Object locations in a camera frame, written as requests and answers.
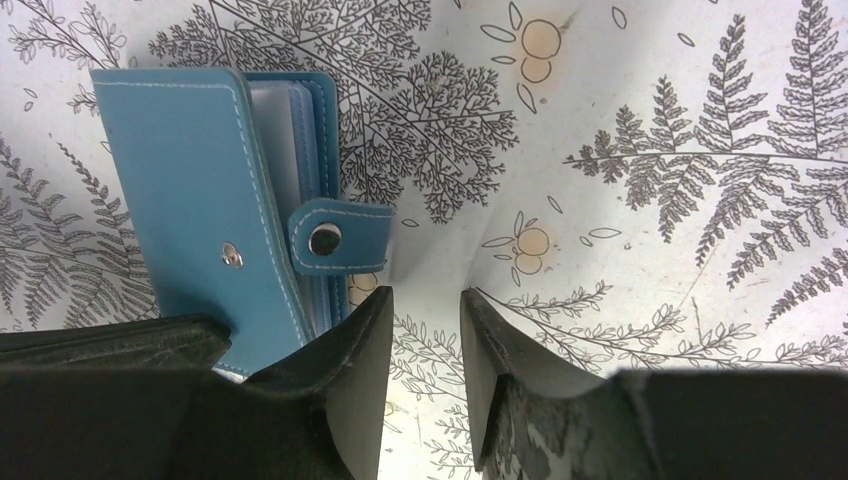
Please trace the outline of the blue leather card holder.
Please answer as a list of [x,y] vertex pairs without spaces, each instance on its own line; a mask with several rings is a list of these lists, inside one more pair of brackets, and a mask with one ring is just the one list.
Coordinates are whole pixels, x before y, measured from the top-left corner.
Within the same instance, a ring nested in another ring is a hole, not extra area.
[[230,330],[248,377],[339,325],[382,270],[392,209],[341,195],[325,72],[94,70],[102,124],[160,312]]

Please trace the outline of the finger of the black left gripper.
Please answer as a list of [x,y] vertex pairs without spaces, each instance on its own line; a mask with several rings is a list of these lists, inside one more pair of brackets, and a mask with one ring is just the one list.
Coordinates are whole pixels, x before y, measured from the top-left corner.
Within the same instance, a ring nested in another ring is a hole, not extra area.
[[230,345],[230,329],[226,325],[207,315],[187,315],[4,333],[1,365],[210,369]]

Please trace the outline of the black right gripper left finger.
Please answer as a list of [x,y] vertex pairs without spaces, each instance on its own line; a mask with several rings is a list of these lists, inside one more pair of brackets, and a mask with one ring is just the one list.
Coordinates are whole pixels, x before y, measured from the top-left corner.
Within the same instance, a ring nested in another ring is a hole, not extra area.
[[1,365],[1,475],[373,479],[393,315],[380,287],[242,382],[213,368]]

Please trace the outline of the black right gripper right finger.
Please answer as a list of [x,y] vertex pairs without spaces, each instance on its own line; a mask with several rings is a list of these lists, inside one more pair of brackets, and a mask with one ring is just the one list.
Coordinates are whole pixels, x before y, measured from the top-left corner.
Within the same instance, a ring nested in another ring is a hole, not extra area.
[[567,362],[476,290],[460,301],[475,469],[486,479],[843,479],[847,377]]

